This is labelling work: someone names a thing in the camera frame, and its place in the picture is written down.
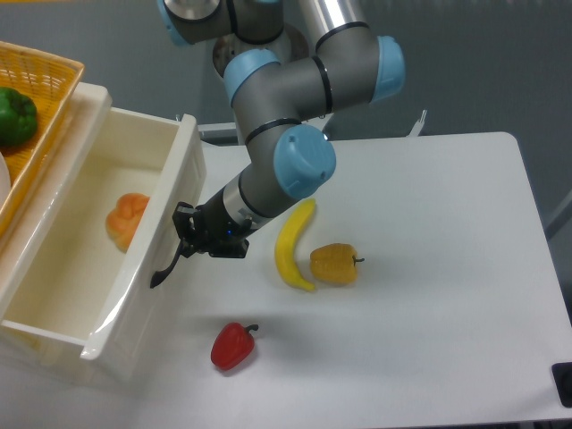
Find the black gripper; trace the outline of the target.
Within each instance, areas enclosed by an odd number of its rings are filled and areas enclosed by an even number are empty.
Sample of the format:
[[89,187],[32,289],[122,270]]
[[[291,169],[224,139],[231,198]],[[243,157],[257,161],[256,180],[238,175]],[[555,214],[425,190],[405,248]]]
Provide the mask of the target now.
[[[203,229],[202,240],[197,239],[197,214]],[[222,191],[198,209],[189,203],[179,202],[172,213],[172,221],[180,239],[177,252],[181,257],[207,253],[210,257],[244,258],[248,252],[249,220],[236,222],[231,218],[224,205]]]

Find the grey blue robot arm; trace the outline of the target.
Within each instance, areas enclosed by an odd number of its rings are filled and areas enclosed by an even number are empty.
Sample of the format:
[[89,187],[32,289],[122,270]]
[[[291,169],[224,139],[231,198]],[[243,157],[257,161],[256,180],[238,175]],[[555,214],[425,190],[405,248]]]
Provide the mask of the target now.
[[162,1],[178,43],[234,36],[247,45],[223,71],[249,165],[200,206],[173,214],[182,257],[242,258],[250,234],[327,182],[336,158],[309,121],[398,93],[405,81],[399,44],[375,35],[351,1],[304,1],[314,53],[284,62],[271,44],[285,30],[279,1]]

